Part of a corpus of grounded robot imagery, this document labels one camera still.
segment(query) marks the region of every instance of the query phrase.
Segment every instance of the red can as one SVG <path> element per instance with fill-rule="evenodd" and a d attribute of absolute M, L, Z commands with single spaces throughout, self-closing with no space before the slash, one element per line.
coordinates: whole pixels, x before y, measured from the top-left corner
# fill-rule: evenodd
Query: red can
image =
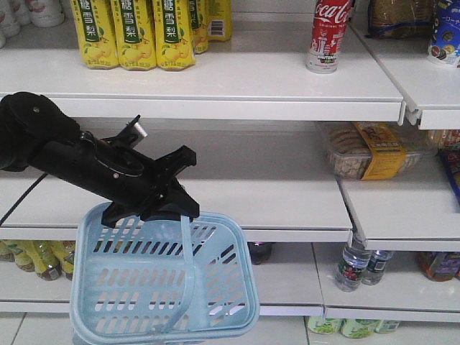
<path fill-rule="evenodd" d="M 317 0 L 307 68 L 315 73 L 332 73 L 348 25 L 352 0 Z"/>

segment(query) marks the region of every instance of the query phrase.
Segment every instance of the white shelf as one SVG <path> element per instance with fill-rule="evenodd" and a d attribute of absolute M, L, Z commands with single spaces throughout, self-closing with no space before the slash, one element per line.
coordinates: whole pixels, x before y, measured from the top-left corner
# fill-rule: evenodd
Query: white shelf
<path fill-rule="evenodd" d="M 224 213 L 249 241 L 345 242 L 351 222 L 315 132 L 155 130 L 139 151 L 158 158 L 182 144 L 198 164 L 179 181 L 202 211 Z M 0 214 L 39 173 L 0 172 Z M 74 239 L 84 214 L 104 199 L 45 178 L 0 229 L 0 238 Z"/>
<path fill-rule="evenodd" d="M 11 345 L 70 345 L 73 329 L 67 314 L 27 314 Z M 243 336 L 207 340 L 207 345 L 305 345 L 307 335 L 301 317 L 261 317 Z"/>
<path fill-rule="evenodd" d="M 331 75 L 306 69 L 310 36 L 307 22 L 235 21 L 231 41 L 212 42 L 195 66 L 133 72 L 86 68 L 69 20 L 29 25 L 0 50 L 0 97 L 41 93 L 71 117 L 398 120 L 402 96 L 352 30 Z"/>
<path fill-rule="evenodd" d="M 323 298 L 310 244 L 276 244 L 270 261 L 253 269 L 261 315 L 322 314 Z M 0 262 L 0 272 L 8 277 L 0 281 L 0 311 L 69 312 L 71 281 L 65 277 L 48 282 L 11 262 Z"/>
<path fill-rule="evenodd" d="M 355 16 L 352 27 L 404 96 L 406 116 L 421 129 L 460 128 L 458 68 L 428 61 L 428 39 L 373 40 L 366 38 L 367 18 Z"/>
<path fill-rule="evenodd" d="M 460 251 L 460 205 L 439 157 L 391 180 L 340 184 L 366 248 Z"/>
<path fill-rule="evenodd" d="M 314 244 L 313 248 L 325 317 L 460 322 L 460 281 L 429 280 L 418 268 L 413 252 L 396 252 L 379 284 L 361 284 L 345 293 L 334 284 L 343 245 Z"/>
<path fill-rule="evenodd" d="M 308 343 L 309 345 L 450 345 L 457 344 L 459 337 L 459 325 L 453 323 L 403 322 L 394 333 L 376 333 L 363 339 L 348 339 L 340 333 L 322 335 L 309 331 Z"/>

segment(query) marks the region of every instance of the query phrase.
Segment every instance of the cable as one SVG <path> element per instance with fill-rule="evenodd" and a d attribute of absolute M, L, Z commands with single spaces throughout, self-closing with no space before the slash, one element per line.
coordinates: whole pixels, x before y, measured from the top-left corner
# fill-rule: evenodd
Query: cable
<path fill-rule="evenodd" d="M 29 195 L 30 192 L 32 192 L 32 190 L 37 187 L 37 185 L 44 179 L 48 176 L 47 173 L 44 173 L 42 174 L 38 179 L 36 179 L 35 182 L 33 182 L 33 184 L 31 184 L 30 187 L 28 187 L 28 189 L 23 192 L 23 194 L 19 197 L 19 199 L 17 199 L 17 201 L 14 203 L 14 205 L 8 210 L 8 212 L 5 213 L 5 215 L 0 219 L 0 227 L 3 225 L 3 223 L 8 219 L 8 217 L 13 213 L 13 211 L 16 209 L 17 206 L 19 206 L 19 204 L 26 198 L 26 196 Z"/>

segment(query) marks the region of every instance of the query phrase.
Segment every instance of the basket handle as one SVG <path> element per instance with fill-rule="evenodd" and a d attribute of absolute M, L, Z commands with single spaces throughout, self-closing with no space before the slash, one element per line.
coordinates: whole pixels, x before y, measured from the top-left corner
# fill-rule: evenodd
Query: basket handle
<path fill-rule="evenodd" d="M 190 235 L 190 218 L 188 216 L 180 216 L 180 229 L 182 230 L 182 248 L 185 263 L 184 293 L 182 303 L 180 304 L 178 311 L 160 329 L 160 333 L 169 332 L 179 321 L 179 319 L 190 306 L 193 299 L 193 291 L 195 290 L 195 265 L 193 263 L 193 248 Z"/>

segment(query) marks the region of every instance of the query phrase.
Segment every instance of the yellow bottle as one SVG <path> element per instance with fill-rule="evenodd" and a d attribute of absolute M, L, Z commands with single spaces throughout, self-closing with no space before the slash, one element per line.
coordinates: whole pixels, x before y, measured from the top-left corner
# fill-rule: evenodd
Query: yellow bottle
<path fill-rule="evenodd" d="M 16 266 L 25 272 L 34 272 L 34 262 L 24 251 L 22 242 L 17 239 L 4 239 L 2 240 L 14 255 L 14 262 Z"/>
<path fill-rule="evenodd" d="M 93 69 L 119 66 L 110 0 L 72 0 L 72 11 L 83 62 Z"/>
<path fill-rule="evenodd" d="M 127 70 L 157 66 L 150 0 L 111 0 L 120 65 Z"/>
<path fill-rule="evenodd" d="M 13 252 L 2 241 L 0 241 L 0 261 L 14 261 Z"/>
<path fill-rule="evenodd" d="M 61 273 L 60 263 L 51 252 L 48 241 L 24 240 L 21 247 L 34 262 L 35 273 L 43 280 L 56 280 Z"/>
<path fill-rule="evenodd" d="M 157 64 L 165 70 L 183 70 L 195 64 L 188 0 L 153 2 Z"/>
<path fill-rule="evenodd" d="M 190 0 L 190 18 L 193 30 L 193 49 L 196 54 L 201 54 L 209 48 L 206 0 Z"/>
<path fill-rule="evenodd" d="M 65 277 L 73 278 L 73 264 L 75 258 L 75 241 L 50 241 L 51 252 L 57 257 Z"/>
<path fill-rule="evenodd" d="M 233 34 L 231 0 L 207 0 L 208 38 L 210 41 L 227 41 Z"/>

